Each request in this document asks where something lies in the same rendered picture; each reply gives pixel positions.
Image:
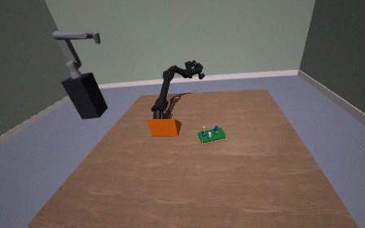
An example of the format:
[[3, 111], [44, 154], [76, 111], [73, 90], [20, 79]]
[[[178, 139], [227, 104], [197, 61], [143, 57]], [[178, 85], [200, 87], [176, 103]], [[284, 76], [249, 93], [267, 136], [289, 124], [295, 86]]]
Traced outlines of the green circuit board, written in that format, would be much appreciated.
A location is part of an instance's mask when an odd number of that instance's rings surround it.
[[203, 126], [202, 128], [203, 128], [203, 131], [197, 132], [202, 144], [204, 142], [227, 137], [226, 134], [224, 133], [224, 131], [222, 130], [222, 128], [221, 127], [218, 128], [218, 125], [215, 125], [215, 129], [205, 130], [205, 126]]

